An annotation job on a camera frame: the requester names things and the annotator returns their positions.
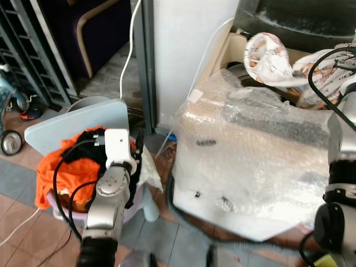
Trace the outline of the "small white cloth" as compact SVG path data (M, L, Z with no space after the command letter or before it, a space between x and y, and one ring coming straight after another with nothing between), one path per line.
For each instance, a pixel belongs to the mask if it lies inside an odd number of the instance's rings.
M137 185L150 185L160 192L164 191L160 174L150 154L142 154L141 170Z

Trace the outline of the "grey door frame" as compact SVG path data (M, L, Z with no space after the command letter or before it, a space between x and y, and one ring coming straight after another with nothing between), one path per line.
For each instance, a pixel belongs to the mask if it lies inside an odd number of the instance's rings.
M133 52L139 74L145 132L155 134L159 122L157 81L155 76L154 0L135 0Z

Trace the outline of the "black garment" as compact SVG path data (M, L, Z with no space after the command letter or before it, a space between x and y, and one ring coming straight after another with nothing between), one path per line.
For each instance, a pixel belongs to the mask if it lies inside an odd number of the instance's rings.
M107 156L105 153L105 145L99 142L97 145L97 139L100 137L104 137L105 128L99 127L95 130L86 130L82 132L75 140L75 143L66 148L63 152L61 152L61 159L63 163L68 166L69 163L72 163L79 159L89 159L91 162L99 164L99 171L97 176L102 175L106 167L103 164L107 160ZM134 142L135 139L131 140L131 153L132 157L134 157ZM133 196L138 188L139 175L132 174L129 183L129 189L131 196Z

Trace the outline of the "small orange black toy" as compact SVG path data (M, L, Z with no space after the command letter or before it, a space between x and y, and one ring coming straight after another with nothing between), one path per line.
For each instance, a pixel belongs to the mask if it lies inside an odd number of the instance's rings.
M23 121L31 121L40 118L44 113L43 108L29 108L26 111L21 112L20 118Z

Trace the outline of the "white patterned garment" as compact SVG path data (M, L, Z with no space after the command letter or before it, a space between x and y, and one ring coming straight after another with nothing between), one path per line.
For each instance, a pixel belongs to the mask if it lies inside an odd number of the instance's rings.
M310 88L307 75L316 61L329 51L320 50L292 62L287 48L276 35L258 33L246 44L244 63L252 79L285 92L287 98L293 100L297 107L320 109L325 104ZM338 104L346 92L345 82L354 81L356 73L334 68L333 63L333 55L321 61L312 80L328 100Z

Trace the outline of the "dark grey basin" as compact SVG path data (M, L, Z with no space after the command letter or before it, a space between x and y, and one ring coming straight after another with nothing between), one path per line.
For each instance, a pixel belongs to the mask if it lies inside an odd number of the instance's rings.
M249 33L354 38L356 0L239 0L234 25Z

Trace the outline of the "orange garment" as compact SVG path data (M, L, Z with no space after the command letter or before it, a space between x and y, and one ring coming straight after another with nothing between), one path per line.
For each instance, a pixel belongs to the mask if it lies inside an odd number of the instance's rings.
M87 128L86 130L95 130L97 128L99 127ZM78 135L71 139L61 141L58 150L49 153L39 162L37 166L36 197L34 201L34 204L36 204L39 209L46 210L55 202L48 200L47 195L50 194L51 189L54 188L53 177L57 165L62 160L60 154L75 143ZM62 163L57 173L58 193L71 194L83 183L96 181L100 176L97 176L100 170L99 166L99 164L91 162L89 159L79 159L69 163L68 166Z

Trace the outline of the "black metal rack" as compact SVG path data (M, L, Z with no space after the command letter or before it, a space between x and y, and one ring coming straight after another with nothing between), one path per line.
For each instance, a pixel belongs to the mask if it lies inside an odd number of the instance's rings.
M0 0L0 63L9 63L8 79L52 110L71 106L56 56L41 27L36 0Z

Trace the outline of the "blue child tricycle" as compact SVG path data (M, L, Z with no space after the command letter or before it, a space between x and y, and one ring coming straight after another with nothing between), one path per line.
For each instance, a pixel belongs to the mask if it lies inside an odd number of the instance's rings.
M28 97L19 91L5 78L5 73L10 71L10 64L0 64L0 152L6 157L19 153L23 147L23 138L15 130L7 129L3 118L8 110L18 107L21 112L29 109Z

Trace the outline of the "bubble-wrapped white washing machine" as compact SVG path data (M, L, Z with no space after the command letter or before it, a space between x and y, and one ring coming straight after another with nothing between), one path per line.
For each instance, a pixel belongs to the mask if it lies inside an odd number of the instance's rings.
M172 203L252 241L313 230L330 164L356 154L352 46L229 38L176 115Z

